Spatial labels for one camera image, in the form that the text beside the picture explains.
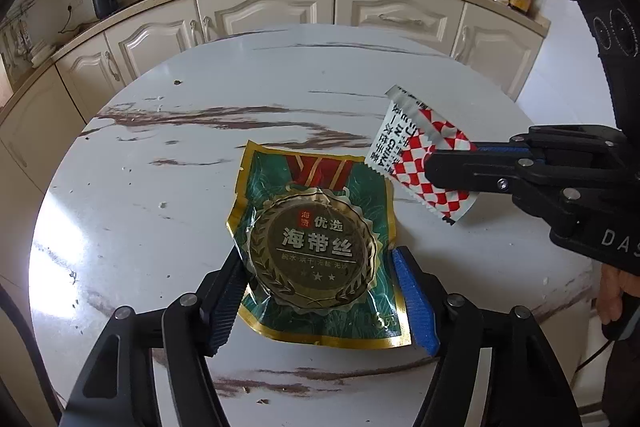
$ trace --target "cabinet handle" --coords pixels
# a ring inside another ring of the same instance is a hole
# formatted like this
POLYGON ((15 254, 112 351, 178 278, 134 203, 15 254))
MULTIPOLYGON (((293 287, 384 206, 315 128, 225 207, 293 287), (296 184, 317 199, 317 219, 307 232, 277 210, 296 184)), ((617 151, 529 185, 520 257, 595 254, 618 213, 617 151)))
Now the cabinet handle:
POLYGON ((122 79, 120 78, 120 75, 118 73, 116 73, 115 71, 113 71, 113 68, 111 68, 111 54, 110 52, 104 52, 104 58, 107 59, 107 67, 109 68, 109 72, 113 75, 113 78, 115 78, 116 82, 122 82, 122 79))
POLYGON ((198 23, 194 19, 191 19, 189 24, 191 26, 191 38, 193 39, 193 45, 197 46, 198 39, 196 38, 196 28, 198 27, 198 23))
POLYGON ((460 51, 453 56, 453 59, 457 62, 461 62, 462 55, 466 50, 466 40, 469 35, 469 26, 464 26, 462 28, 462 46, 460 47, 460 51))
POLYGON ((204 41, 205 42, 211 42, 211 35, 210 35, 210 32, 209 32, 209 25, 212 22, 213 21, 211 20, 211 17, 209 17, 208 15, 202 19, 202 31, 203 31, 203 34, 204 34, 204 41))
POLYGON ((378 15, 378 18, 381 21, 395 22, 396 24, 402 24, 404 26, 407 26, 407 25, 424 26, 424 21, 421 21, 420 19, 406 19, 404 17, 393 17, 391 15, 385 15, 383 13, 378 15))
POLYGON ((27 168, 27 162, 24 161, 24 158, 22 157, 22 155, 18 152, 18 150, 14 147, 14 144, 9 142, 9 144, 7 145, 8 149, 12 152, 12 154, 14 155, 14 158, 18 160, 18 162, 20 163, 20 165, 22 165, 25 169, 27 168))

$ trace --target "wall outlet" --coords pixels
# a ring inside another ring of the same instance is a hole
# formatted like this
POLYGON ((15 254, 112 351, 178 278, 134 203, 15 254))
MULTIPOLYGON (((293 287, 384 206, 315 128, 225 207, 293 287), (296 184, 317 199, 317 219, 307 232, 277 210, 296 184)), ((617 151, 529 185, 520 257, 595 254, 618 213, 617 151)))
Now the wall outlet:
POLYGON ((71 6, 71 9, 78 8, 78 6, 80 6, 81 4, 82 4, 82 0, 71 0, 71 1, 69 1, 69 6, 71 6))

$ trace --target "power cord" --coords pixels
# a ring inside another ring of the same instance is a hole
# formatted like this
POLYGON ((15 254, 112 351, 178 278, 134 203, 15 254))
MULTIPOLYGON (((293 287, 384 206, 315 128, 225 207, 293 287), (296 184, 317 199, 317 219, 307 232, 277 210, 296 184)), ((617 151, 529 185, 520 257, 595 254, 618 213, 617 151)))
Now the power cord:
POLYGON ((66 7, 66 9, 67 9, 67 10, 68 10, 68 12, 69 12, 69 17, 68 17, 68 19, 66 20, 65 25, 64 25, 64 26, 62 26, 62 29, 59 31, 59 33, 66 33, 66 32, 65 32, 66 25, 68 25, 68 24, 69 24, 69 21, 71 20, 71 12, 72 12, 72 10, 73 10, 73 7, 72 7, 72 6, 71 6, 71 4, 70 4, 69 6, 67 6, 67 7, 66 7))
POLYGON ((589 363, 593 362, 595 359, 597 359, 602 353, 604 353, 604 351, 607 349, 607 347, 609 347, 611 345, 613 341, 607 341, 604 343, 604 346, 602 346, 599 350, 597 350, 595 353, 593 353, 593 355, 591 355, 587 360, 585 360, 584 362, 582 362, 578 367, 575 368, 575 373, 577 373, 578 371, 580 371, 582 368, 584 368, 586 365, 588 365, 589 363))

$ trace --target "blue gripper pad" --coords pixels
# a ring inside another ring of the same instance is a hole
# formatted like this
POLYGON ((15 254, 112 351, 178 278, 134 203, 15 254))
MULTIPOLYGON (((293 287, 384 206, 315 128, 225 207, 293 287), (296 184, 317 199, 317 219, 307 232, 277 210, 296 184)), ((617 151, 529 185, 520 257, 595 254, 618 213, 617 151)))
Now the blue gripper pad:
POLYGON ((433 308, 427 297, 420 290, 418 282, 398 250, 391 253, 396 267, 398 282, 402 288, 409 326, 416 344, 422 346, 430 357, 434 357, 440 349, 440 340, 436 332, 436 321, 433 308))

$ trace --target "person's hand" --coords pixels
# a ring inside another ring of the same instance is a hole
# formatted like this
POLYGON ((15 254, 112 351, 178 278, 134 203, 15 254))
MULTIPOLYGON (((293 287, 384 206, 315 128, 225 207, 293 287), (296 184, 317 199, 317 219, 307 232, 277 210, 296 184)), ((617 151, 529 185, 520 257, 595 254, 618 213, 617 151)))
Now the person's hand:
POLYGON ((596 300, 596 309, 603 324, 616 321, 622 315, 622 293, 640 297, 640 277, 603 264, 596 300))

